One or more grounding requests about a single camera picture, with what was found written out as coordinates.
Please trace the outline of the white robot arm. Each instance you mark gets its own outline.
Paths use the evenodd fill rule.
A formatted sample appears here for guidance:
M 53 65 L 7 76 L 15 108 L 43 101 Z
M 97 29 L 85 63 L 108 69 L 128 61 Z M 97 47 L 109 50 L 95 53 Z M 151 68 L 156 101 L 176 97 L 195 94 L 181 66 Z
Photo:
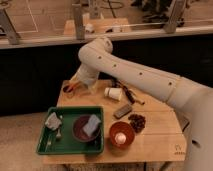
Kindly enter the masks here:
M 191 116 L 183 171 L 213 171 L 213 88 L 185 77 L 137 64 L 112 54 L 109 38 L 99 37 L 78 52 L 81 65 L 70 81 L 87 86 L 103 72 Z

